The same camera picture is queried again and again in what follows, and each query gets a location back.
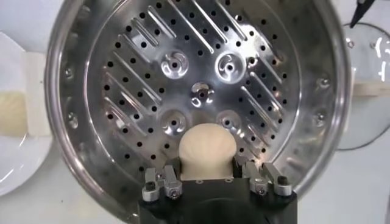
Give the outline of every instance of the screw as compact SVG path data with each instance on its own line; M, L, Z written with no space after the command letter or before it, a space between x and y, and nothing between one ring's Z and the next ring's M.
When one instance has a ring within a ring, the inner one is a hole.
M329 85L330 85L330 80L329 80L329 79L326 79L326 78L320 79L319 85L320 85L320 87L323 88L323 89L328 88Z
M77 116L70 112L68 114L69 124L73 129L76 129L79 126L79 121L77 120Z
M259 195L265 195L266 191L264 189L259 189L257 192Z
M171 199L177 199L180 196L179 192L177 190L171 190L169 192L169 197Z
M325 115L321 112L314 115L314 123L317 127L322 127L325 125Z
M67 79L70 79L71 77L73 76L73 72L72 72L72 69L68 68L65 70L65 77Z
M352 49L353 47L355 47L355 43L354 43L353 41L348 41L347 45L348 45L348 47L351 48L351 49Z

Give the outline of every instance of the perforated metal tray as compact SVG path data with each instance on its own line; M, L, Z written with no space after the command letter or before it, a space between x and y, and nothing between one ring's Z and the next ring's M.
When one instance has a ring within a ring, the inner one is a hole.
M328 1L66 1L46 95L81 185L137 222L145 168L176 157L184 132L206 122L303 195L342 133L349 68Z

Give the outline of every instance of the dough on plate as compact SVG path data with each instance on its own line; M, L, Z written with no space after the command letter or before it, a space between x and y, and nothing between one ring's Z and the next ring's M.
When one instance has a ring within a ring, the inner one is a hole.
M0 136L22 137L27 132L24 93L0 92Z
M217 124L200 124L189 129L179 144L182 180L232 178L236 153L233 135Z

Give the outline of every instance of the metal clamp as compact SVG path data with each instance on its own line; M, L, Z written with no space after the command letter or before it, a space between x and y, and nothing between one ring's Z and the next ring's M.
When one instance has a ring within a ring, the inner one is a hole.
M292 186L286 176L283 176L272 163L263 163L263 172L274 184L274 192L279 196L290 196Z
M183 193L182 182L177 180L175 171L171 165L164 166L165 173L165 195L172 200L178 199Z
M154 202L160 198L160 187L156 182L156 169L148 168L145 172L145 186L142 188L142 199Z
M266 195L268 192L268 181L260 175L254 162L248 161L245 163L245 173L250 178L250 191L261 196Z

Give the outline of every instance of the scallop-shaped dough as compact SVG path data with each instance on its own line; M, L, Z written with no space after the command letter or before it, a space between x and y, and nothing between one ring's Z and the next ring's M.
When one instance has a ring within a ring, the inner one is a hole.
M28 132L23 93L0 92L0 136L22 137Z
M236 141L217 124L200 124L189 129L179 145L182 180L232 178Z

